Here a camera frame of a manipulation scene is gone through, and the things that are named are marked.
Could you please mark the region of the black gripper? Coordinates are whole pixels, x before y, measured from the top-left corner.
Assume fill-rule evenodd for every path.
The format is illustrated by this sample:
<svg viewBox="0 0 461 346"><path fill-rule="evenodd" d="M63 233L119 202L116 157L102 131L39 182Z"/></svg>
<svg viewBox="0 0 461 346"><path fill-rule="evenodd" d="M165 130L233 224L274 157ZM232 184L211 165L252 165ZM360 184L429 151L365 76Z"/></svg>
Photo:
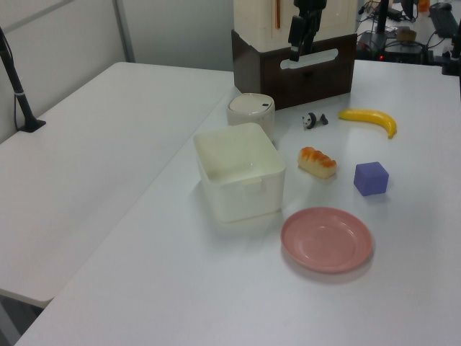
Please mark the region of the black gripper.
<svg viewBox="0 0 461 346"><path fill-rule="evenodd" d="M297 62L304 50L312 50L313 39L320 28L321 12L326 8L326 0L294 0L299 16L293 16L288 42L290 60Z"/></svg>

